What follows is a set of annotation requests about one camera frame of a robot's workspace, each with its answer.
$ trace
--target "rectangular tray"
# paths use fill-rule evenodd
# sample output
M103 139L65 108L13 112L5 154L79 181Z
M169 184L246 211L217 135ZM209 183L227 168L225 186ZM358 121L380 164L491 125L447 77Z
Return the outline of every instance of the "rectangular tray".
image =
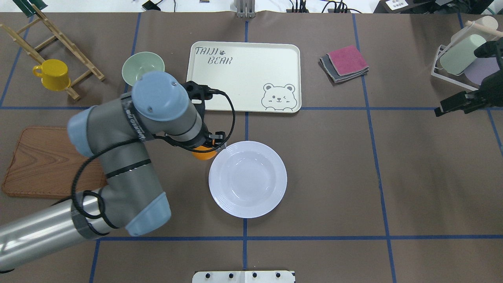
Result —
M198 41L187 81L224 91L236 111L294 113L302 105L300 50L291 44ZM221 95L206 109L231 110Z

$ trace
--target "mug handle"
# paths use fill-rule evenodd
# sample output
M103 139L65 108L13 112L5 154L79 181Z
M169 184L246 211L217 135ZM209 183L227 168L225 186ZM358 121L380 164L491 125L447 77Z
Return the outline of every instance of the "mug handle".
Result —
M42 77L42 73L41 72L42 72L42 66L38 65L38 66L33 67L33 74L35 76L41 78Z

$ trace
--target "white plate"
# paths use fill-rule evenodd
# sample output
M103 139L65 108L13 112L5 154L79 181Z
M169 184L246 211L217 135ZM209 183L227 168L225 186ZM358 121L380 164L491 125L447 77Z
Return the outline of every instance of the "white plate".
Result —
M300 51L292 44L198 41L187 81L226 92L236 111L294 113L302 105ZM221 95L205 103L230 110Z
M215 202L241 218L255 218L273 210L283 198L286 184L286 168L279 155L256 141L240 141L222 150L209 174Z

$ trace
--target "bear drawing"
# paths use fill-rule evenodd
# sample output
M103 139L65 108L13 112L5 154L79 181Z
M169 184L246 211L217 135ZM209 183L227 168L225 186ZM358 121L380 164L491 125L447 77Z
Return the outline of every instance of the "bear drawing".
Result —
M293 111L295 106L297 106L297 100L293 94L295 87L291 84L287 84L284 87L265 84L264 91L262 105L266 110L272 108L279 111Z

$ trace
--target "brown tray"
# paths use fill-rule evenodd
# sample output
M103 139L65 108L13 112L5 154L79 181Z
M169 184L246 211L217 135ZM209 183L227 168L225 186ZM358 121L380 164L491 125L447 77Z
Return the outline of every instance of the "brown tray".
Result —
M66 128L30 126L23 130L2 191L9 196L63 198L70 195L75 173L87 158L71 144ZM100 163L91 162L77 191L105 186Z

